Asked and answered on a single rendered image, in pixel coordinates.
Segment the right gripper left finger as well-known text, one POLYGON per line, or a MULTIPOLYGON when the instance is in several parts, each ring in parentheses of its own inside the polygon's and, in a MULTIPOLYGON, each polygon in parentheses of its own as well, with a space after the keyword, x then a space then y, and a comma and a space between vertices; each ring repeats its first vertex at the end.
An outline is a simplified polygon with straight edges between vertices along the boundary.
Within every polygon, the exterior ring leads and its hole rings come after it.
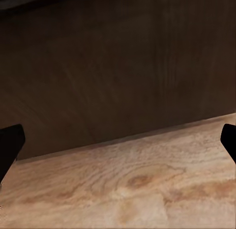
POLYGON ((0 183, 26 142, 22 124, 0 129, 0 183))

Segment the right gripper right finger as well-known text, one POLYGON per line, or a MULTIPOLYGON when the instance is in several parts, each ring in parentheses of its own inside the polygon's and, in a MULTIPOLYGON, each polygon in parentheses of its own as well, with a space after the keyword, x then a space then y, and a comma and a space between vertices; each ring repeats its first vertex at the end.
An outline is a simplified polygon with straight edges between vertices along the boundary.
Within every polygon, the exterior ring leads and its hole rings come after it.
POLYGON ((236 163, 236 126, 226 123, 220 141, 236 163))

